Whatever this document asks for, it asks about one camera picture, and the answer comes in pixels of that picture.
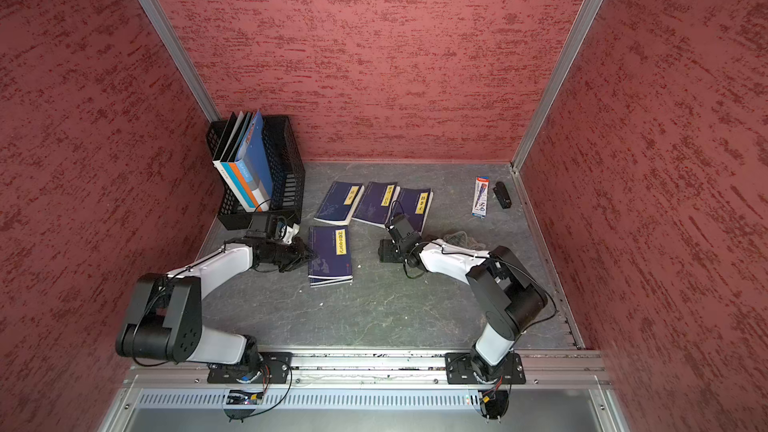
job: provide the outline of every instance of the yellow book title label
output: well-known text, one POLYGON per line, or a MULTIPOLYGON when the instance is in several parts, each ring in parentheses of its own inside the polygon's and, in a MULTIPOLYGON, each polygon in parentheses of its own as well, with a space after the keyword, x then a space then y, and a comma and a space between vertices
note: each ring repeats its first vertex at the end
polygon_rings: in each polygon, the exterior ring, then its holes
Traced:
POLYGON ((418 197, 418 205, 416 206, 416 213, 423 214, 424 209, 427 207, 427 199, 429 198, 429 192, 424 192, 418 197))
POLYGON ((384 192, 384 200, 382 200, 383 207, 389 207, 389 202, 392 200, 392 192, 395 191, 394 186, 387 186, 386 192, 384 192))
POLYGON ((336 255, 346 254, 346 231, 340 228, 336 231, 336 255))
POLYGON ((355 200, 355 196, 357 195, 357 191, 359 189, 360 186, 352 186, 350 193, 346 195, 346 199, 344 200, 345 206, 350 206, 352 204, 352 201, 355 200))

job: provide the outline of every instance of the red textured wall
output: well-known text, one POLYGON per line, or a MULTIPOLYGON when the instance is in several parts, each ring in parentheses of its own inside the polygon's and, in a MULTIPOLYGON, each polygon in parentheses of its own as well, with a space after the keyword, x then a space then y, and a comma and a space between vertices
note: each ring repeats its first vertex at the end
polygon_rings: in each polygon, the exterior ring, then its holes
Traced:
POLYGON ((206 121, 136 0, 0 0, 0 430, 93 430, 133 283, 194 258, 206 121))
POLYGON ((582 0, 160 0, 222 113, 304 158, 508 162, 582 0))
POLYGON ((605 0, 524 164, 634 432, 768 430, 768 0, 605 0))

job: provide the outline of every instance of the metal vent grille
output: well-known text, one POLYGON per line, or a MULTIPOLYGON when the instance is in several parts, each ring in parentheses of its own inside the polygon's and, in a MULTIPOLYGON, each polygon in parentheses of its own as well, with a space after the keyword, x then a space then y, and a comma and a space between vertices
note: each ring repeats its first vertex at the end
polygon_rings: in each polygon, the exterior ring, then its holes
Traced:
MULTIPOLYGON (((151 389, 142 392, 138 408, 261 409, 280 401, 285 389, 267 392, 258 406, 226 405, 228 389, 151 389)), ((474 390, 343 390, 291 389, 280 404, 283 409, 347 410, 461 410, 479 407, 474 390)))

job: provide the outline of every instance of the stack of books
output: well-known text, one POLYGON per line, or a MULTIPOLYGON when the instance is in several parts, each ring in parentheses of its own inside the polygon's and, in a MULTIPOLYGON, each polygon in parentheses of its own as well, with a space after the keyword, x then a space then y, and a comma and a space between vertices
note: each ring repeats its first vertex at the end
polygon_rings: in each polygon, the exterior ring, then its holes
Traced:
POLYGON ((310 227, 310 248, 317 258, 310 263, 311 287, 352 281, 352 256, 347 226, 357 220, 385 228, 392 214, 402 213, 419 234, 424 230, 430 188, 401 188, 397 182, 334 182, 315 214, 315 220, 330 227, 310 227))
POLYGON ((246 212, 269 210, 272 175, 266 159, 261 112, 232 114, 214 152, 214 167, 246 212))

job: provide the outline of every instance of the mesh file basket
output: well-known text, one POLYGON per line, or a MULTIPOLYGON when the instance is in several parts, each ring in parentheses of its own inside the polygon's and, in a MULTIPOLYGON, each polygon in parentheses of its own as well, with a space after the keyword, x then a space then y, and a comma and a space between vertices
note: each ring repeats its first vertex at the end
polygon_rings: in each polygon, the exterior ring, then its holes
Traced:
MULTIPOLYGON (((212 122, 206 134, 210 154, 213 155, 219 145, 226 120, 212 122)), ((294 220, 301 222, 301 206, 304 199, 304 164, 301 161, 299 147, 293 136, 288 116, 264 116, 264 151, 270 164, 272 175, 272 198, 270 212, 291 212, 294 220)), ((248 228, 255 214, 246 212, 235 194, 224 184, 224 198, 221 200, 218 218, 226 230, 248 228)))

